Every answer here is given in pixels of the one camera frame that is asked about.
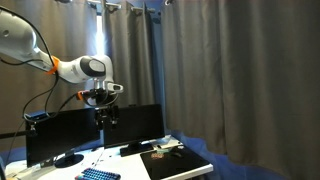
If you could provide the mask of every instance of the small object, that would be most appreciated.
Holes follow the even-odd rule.
[[[48,118],[48,114],[45,111],[36,111],[29,114],[25,114],[24,118],[28,120],[37,121]]]
[[[98,148],[93,148],[93,149],[91,149],[91,152],[94,152],[94,151],[96,151]]]
[[[76,176],[76,180],[119,180],[120,174],[101,171],[94,168],[87,168],[81,172],[80,175]]]
[[[167,153],[169,149],[157,149],[157,153]]]
[[[171,156],[177,157],[177,158],[183,158],[181,153],[178,152],[171,152]]]
[[[163,153],[152,153],[151,154],[152,159],[161,159],[163,157],[164,157]]]

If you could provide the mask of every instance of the monitor stand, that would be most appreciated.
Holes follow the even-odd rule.
[[[69,151],[65,153],[65,156],[58,159],[55,163],[54,166],[56,168],[66,168],[69,166],[73,166],[75,164],[78,164],[83,160],[84,156],[81,154],[74,154],[74,151]]]
[[[129,156],[132,154],[137,154],[137,153],[150,151],[150,150],[153,150],[153,146],[150,143],[145,143],[145,144],[133,143],[133,144],[129,144],[128,147],[121,148],[120,156],[124,157],[124,156]]]

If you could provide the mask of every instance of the desk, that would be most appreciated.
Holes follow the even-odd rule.
[[[181,143],[171,136],[166,136],[161,140],[150,141],[151,144],[157,148],[160,145],[162,148],[169,148]],[[121,175],[121,180],[150,180],[148,172],[144,166],[144,163],[140,157],[140,154],[134,154],[130,156],[121,157],[119,155],[119,149],[121,147],[104,149],[99,148],[96,151],[86,150],[76,154],[84,155],[84,159],[73,166],[68,168],[57,169],[54,166],[39,168],[33,166],[26,169],[26,161],[19,161],[10,163],[6,167],[6,174],[8,177],[16,174],[19,179],[74,179],[81,171],[88,167],[94,167],[96,169],[118,173]],[[166,178],[167,180],[173,179],[188,179],[201,174],[213,171],[212,164],[205,165],[203,167],[193,169],[184,173],[180,173]]]

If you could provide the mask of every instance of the white robotic arm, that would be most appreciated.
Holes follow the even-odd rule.
[[[123,87],[113,83],[113,68],[108,56],[82,56],[70,62],[63,62],[41,51],[36,44],[35,29],[20,17],[0,7],[0,53],[55,73],[70,83],[94,81],[93,89],[107,93],[122,93]]]

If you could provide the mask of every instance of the white table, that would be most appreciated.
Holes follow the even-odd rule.
[[[160,145],[161,148],[168,148],[176,145],[181,145],[175,138],[166,136],[159,140],[150,141],[152,145],[157,148]],[[39,180],[64,180],[74,179],[79,175],[81,171],[88,167],[94,167],[96,169],[118,173],[121,175],[121,180],[150,180],[147,170],[144,167],[140,154],[134,154],[130,156],[121,157],[119,155],[119,149],[116,148],[99,148],[92,152],[91,150],[82,151],[76,154],[84,155],[84,159],[73,166],[67,168],[55,168],[54,166],[40,168],[39,166],[33,166],[26,168],[26,161],[18,161],[10,163],[6,167],[6,175],[8,178],[15,177],[15,179],[39,179]],[[193,169],[175,176],[171,176],[166,179],[188,179],[201,174],[213,171],[212,164]]]

